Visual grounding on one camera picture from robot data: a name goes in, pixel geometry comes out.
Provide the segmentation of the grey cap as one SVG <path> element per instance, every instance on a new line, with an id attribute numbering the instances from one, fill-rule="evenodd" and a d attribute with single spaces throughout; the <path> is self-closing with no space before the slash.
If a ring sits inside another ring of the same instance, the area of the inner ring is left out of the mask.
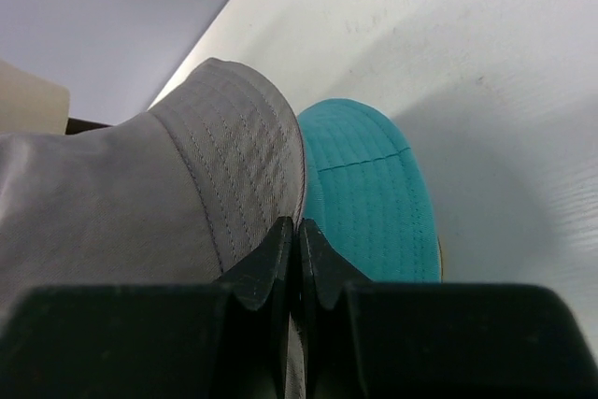
<path id="1" fill-rule="evenodd" d="M 209 284 L 306 198 L 295 114 L 263 75 L 209 59 L 149 111 L 77 135 L 1 138 L 1 334 L 52 287 Z M 285 392 L 303 394 L 289 313 Z"/>

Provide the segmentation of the teal cap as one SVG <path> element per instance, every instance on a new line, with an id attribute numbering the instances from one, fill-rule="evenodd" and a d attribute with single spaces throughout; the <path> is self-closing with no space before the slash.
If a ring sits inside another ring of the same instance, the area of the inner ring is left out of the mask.
<path id="1" fill-rule="evenodd" d="M 319 102 L 298 123 L 306 150 L 305 218 L 374 281 L 440 281 L 432 202 L 398 127 L 349 99 Z"/>

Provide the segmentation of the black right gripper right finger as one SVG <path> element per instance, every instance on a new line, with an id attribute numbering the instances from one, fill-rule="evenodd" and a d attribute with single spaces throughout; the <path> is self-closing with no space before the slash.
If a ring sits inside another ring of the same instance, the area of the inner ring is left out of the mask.
<path id="1" fill-rule="evenodd" d="M 314 221 L 298 237 L 310 398 L 593 398 L 565 302 L 524 284 L 375 282 Z"/>

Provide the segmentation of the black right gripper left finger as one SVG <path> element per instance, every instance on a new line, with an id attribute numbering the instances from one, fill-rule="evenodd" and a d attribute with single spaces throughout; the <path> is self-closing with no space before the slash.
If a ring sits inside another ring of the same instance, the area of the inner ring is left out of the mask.
<path id="1" fill-rule="evenodd" d="M 1 334 L 5 398 L 280 398 L 293 225 L 209 284 L 31 290 Z"/>

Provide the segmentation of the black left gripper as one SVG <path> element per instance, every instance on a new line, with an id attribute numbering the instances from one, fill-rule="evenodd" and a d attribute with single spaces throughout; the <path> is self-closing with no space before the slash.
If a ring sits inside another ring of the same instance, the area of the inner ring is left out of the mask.
<path id="1" fill-rule="evenodd" d="M 95 121 L 85 121 L 82 119 L 76 119 L 69 117 L 67 120 L 65 134 L 66 135 L 77 135 L 80 133 L 108 128 L 109 124 L 104 124 Z"/>

